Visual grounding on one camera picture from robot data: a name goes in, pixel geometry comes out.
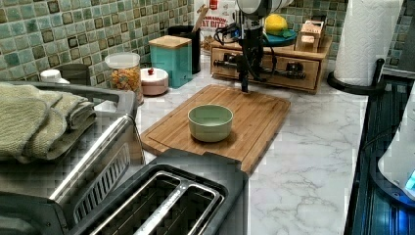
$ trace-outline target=white marble countertop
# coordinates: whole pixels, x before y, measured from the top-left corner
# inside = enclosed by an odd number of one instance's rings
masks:
[[[140,133],[209,84],[240,88],[211,78],[209,57],[202,57],[202,68],[181,88],[145,98],[136,118]],[[292,103],[250,178],[249,234],[343,234],[367,98],[325,81],[317,95],[259,84],[249,89]]]

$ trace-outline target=glass jar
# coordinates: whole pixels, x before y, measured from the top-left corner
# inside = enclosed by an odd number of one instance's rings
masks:
[[[138,104],[144,102],[141,86],[140,56],[134,53],[122,52],[105,58],[111,72],[111,84],[116,89],[131,90],[137,95]]]

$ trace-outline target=yellow lemon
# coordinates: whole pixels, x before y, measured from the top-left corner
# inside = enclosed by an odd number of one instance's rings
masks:
[[[278,14],[271,14],[265,19],[265,31],[269,34],[278,34],[287,29],[287,21]]]

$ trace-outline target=wooden cutting board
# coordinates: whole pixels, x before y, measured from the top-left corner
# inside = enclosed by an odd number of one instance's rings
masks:
[[[233,112],[232,131],[226,139],[205,143],[190,134],[188,113],[204,104],[221,105]],[[290,102],[285,99],[209,85],[147,129],[142,134],[143,147],[155,155],[169,148],[199,155],[211,152],[241,161],[242,170],[251,174],[289,108]]]

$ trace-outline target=green towel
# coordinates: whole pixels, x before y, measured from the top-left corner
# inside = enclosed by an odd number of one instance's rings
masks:
[[[17,104],[19,112],[12,112],[7,117],[0,119],[0,127],[19,125],[14,132],[9,133],[9,142],[0,144],[0,160],[14,157],[21,163],[30,163],[35,159],[53,160],[67,151],[77,138],[95,121],[95,113],[89,113],[90,107],[86,98],[75,96],[66,92],[41,91],[31,85],[10,85],[0,83],[0,100],[13,99],[4,107]],[[23,101],[37,102],[23,106]],[[76,129],[69,128],[73,113],[87,113],[76,121]],[[20,124],[23,120],[31,119],[31,123]]]
[[[0,99],[0,160],[21,158],[23,147],[48,116],[47,104],[39,99]]]
[[[94,104],[91,102],[82,102],[78,104],[69,116],[70,129],[78,129],[82,127],[82,122],[89,117],[95,116]]]

